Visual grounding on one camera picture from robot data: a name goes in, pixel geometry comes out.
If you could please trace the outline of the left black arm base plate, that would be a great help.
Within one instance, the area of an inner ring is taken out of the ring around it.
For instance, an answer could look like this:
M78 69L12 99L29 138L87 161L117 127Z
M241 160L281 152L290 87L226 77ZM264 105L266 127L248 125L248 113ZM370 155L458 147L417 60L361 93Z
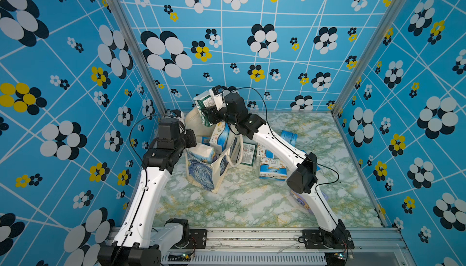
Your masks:
M205 249L208 237L207 229L193 229L189 231L189 237L186 242L175 244L171 249L192 250Z

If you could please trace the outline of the colourful small tissue pack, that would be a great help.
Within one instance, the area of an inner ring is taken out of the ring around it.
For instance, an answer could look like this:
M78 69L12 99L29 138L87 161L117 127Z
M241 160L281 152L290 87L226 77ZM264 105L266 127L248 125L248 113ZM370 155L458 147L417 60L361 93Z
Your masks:
M259 178L286 180L287 168L285 164L279 159L262 157L260 159Z

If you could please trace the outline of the blue white tissue box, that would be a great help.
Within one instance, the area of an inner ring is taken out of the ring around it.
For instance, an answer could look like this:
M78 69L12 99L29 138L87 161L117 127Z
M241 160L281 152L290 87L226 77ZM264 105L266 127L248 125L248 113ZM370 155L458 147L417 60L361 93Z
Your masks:
M215 125L209 145L216 154L220 155L226 149L229 133L230 129L225 122L221 121Z

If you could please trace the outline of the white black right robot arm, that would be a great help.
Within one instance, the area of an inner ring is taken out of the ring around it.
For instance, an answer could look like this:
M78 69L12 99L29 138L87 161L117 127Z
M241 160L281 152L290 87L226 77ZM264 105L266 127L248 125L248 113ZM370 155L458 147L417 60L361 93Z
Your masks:
M318 164L315 154L305 153L286 143L275 134L267 119L248 111L244 99L236 91L225 95L212 88L196 96L194 101L205 126L219 122L232 125L241 136L264 146L285 164L290 170L286 183L310 207L319 225L324 246L334 249L342 244L348 250L354 249L350 231L321 194L317 168L325 166Z

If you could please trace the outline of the blue tissue pack white top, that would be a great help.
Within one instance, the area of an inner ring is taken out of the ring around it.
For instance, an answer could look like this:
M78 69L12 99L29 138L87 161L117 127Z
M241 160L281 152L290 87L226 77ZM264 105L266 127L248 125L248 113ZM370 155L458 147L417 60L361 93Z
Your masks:
M201 144L207 145L207 146L210 145L210 139L211 139L211 137L204 137L204 136L196 137L196 140L197 140L198 143L201 143Z

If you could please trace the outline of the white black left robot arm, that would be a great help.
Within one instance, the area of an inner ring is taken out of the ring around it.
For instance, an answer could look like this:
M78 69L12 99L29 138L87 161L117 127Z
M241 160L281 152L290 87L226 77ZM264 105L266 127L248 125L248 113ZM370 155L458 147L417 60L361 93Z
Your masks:
M141 160L141 174L130 209L111 245L98 253L102 266L160 266L173 246L189 240L189 222L171 219L153 233L156 207L183 151L196 146L182 116L163 117L157 136Z

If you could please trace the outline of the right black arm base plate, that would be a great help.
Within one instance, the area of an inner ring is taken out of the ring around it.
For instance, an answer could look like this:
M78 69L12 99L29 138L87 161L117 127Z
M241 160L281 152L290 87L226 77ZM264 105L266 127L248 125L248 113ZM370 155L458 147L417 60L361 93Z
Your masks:
M354 240L351 233L345 230L337 233L335 237L331 233L318 230L302 230L302 235L298 237L298 242L304 244L308 250L354 250Z

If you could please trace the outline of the white blue printed tissue pack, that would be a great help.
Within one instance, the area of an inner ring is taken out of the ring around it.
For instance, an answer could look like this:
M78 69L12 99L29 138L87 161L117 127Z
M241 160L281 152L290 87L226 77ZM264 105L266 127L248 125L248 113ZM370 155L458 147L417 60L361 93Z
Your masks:
M266 149L263 145L258 145L257 146L257 158L268 158L268 159L273 159L274 158L274 154Z

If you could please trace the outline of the purple tissue pack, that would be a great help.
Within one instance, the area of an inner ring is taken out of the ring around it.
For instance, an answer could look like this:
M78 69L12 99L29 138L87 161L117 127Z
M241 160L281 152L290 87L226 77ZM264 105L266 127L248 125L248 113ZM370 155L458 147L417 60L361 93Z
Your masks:
M307 201L304 199L304 197L301 194L296 193L290 189L290 196L293 197L296 200L296 202L300 206L302 206L304 209L306 209L311 215L314 215L312 208L308 205ZM324 192L320 192L319 196L321 198L324 198L325 200L328 200L328 196Z

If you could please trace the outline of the cream canvas tote bag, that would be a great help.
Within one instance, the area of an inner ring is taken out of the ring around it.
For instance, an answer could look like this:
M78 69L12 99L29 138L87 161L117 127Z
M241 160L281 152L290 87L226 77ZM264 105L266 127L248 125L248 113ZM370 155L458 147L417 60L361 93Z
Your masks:
M243 136L231 132L228 124L220 122L207 127L198 108L185 118L187 128L195 133L196 146L186 150L186 177L189 183L218 193L230 168L243 159Z

